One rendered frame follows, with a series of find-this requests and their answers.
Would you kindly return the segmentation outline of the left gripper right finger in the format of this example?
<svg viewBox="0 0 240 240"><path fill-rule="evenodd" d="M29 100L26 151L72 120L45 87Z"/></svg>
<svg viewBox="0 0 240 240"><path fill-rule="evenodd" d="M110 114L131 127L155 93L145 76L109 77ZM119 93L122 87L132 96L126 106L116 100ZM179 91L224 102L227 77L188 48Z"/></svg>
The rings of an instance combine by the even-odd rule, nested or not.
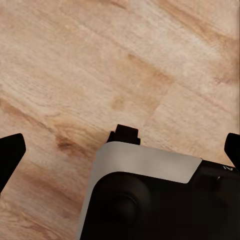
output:
<svg viewBox="0 0 240 240"><path fill-rule="evenodd" d="M227 135L224 151L235 165L235 168L240 172L240 135L229 133Z"/></svg>

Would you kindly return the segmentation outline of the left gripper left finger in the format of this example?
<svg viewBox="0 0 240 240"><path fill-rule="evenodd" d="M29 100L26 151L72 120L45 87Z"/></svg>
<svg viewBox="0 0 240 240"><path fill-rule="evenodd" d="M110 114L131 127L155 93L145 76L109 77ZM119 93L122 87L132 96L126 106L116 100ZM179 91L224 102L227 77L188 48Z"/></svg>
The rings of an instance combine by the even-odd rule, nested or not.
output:
<svg viewBox="0 0 240 240"><path fill-rule="evenodd" d="M26 153L23 134L0 138L0 193Z"/></svg>

